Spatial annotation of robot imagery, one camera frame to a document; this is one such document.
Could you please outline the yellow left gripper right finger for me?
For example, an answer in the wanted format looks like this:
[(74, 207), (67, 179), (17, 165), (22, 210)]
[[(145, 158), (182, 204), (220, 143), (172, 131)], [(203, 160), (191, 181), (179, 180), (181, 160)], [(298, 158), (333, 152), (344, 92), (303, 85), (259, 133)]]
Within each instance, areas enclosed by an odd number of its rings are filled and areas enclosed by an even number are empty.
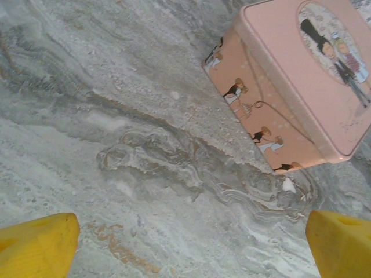
[(370, 278), (370, 221), (314, 210), (305, 235), (320, 277)]

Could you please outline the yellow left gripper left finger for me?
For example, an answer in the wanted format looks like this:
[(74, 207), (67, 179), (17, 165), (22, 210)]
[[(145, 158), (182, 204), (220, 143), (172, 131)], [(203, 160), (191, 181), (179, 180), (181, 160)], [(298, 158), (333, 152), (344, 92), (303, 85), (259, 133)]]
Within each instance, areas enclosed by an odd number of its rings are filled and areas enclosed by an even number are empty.
[(58, 213), (1, 229), (1, 277), (67, 277), (78, 248), (74, 213)]

